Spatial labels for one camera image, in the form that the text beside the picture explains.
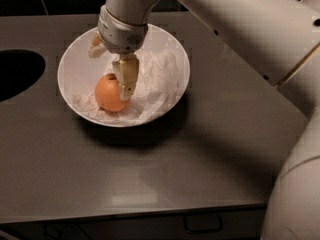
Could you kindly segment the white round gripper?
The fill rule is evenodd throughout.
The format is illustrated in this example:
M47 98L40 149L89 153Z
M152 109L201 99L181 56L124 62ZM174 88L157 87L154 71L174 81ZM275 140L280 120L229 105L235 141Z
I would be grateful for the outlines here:
M132 53L139 50L148 32L148 25L132 25L116 19L105 5L100 9L98 32L89 47L91 58L100 57L106 50L121 54L112 62L118 80L119 98L129 100L135 92L139 74L139 59Z

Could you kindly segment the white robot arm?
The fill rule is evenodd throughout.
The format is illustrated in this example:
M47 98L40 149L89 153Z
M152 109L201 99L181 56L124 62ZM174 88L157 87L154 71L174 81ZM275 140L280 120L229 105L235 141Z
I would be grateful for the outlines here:
M106 0L90 53L141 48L159 0ZM294 104L308 124L276 180L261 240L320 240L319 13L296 0L178 0Z

